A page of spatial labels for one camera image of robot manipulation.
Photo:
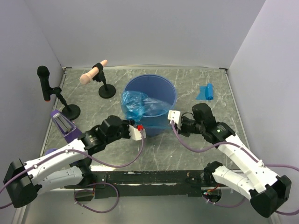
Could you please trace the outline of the blue plastic trash bin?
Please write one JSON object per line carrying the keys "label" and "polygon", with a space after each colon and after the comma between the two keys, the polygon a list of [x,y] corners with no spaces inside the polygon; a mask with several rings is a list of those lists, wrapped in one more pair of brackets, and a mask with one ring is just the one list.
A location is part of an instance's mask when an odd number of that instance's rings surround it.
{"label": "blue plastic trash bin", "polygon": [[148,137],[169,129],[169,110],[177,101],[174,85],[167,78],[144,74],[131,79],[121,94],[121,109],[126,119],[143,125]]}

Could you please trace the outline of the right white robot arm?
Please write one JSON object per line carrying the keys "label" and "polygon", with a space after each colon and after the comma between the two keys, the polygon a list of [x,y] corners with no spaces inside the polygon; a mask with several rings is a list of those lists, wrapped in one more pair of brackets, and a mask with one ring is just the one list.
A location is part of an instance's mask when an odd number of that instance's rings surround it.
{"label": "right white robot arm", "polygon": [[222,184],[250,201],[254,210],[270,217],[288,200],[291,180],[269,169],[242,143],[234,130],[216,121],[212,109],[205,103],[192,107],[192,119],[180,111],[170,111],[168,119],[176,136],[200,134],[214,148],[224,153],[243,172],[238,174],[214,161],[204,169],[204,181],[209,186]]}

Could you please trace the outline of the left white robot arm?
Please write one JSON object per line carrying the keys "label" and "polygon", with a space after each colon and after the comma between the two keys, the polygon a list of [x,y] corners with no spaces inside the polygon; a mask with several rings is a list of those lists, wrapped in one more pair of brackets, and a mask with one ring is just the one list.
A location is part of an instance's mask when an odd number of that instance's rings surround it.
{"label": "left white robot arm", "polygon": [[52,189],[71,185],[86,188],[91,185],[93,174],[85,159],[100,162],[93,155],[108,144],[120,139],[143,143],[145,138],[142,126],[111,115],[54,152],[27,162],[11,162],[0,190],[6,190],[11,204],[20,208]]}

